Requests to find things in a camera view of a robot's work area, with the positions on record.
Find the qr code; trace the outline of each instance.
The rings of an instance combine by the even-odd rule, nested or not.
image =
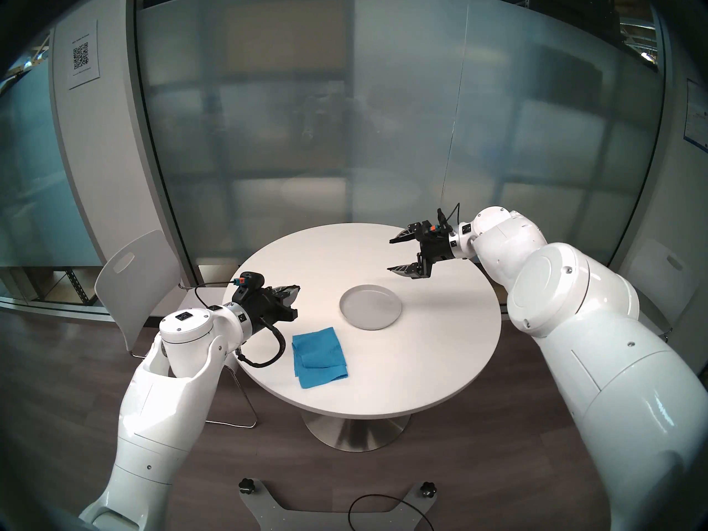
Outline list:
[[[89,63],[89,42],[74,48],[74,70]]]

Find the glass partition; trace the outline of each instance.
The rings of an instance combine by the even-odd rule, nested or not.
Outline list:
[[[48,52],[34,52],[0,93],[0,297],[91,304],[101,261],[59,154]]]
[[[172,0],[138,11],[137,40],[197,264],[458,201],[461,217],[515,208],[607,262],[663,97],[636,52],[496,0]]]

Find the tabletop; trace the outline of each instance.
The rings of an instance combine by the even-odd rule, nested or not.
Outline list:
[[[283,356],[266,368],[241,363],[271,394],[299,408],[342,418],[390,418],[422,411],[455,396],[482,371],[501,331],[499,303],[489,281],[470,261],[436,263],[432,277],[411,280],[387,268],[416,260],[418,243],[389,244],[402,229],[347,223],[302,230],[263,247],[234,275],[265,276],[265,285],[296,284],[295,321],[278,322],[287,341]],[[341,314],[351,287],[387,287],[402,301],[392,325],[365,331]],[[235,286],[229,285],[224,302]],[[293,370],[292,336],[334,327],[349,376],[300,387]],[[244,344],[251,361],[271,359],[278,342],[260,331]]]

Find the metal table base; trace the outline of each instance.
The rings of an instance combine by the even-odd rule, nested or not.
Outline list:
[[[373,451],[401,435],[410,415],[372,420],[339,418],[302,410],[305,425],[315,438],[340,451]]]

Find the poster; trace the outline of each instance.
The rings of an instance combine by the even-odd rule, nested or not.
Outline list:
[[[98,73],[98,47],[96,45],[96,27],[98,20],[87,23],[74,32],[67,52],[69,61],[69,89],[96,79]]]
[[[708,152],[708,91],[689,79],[686,100],[688,104],[683,138]]]

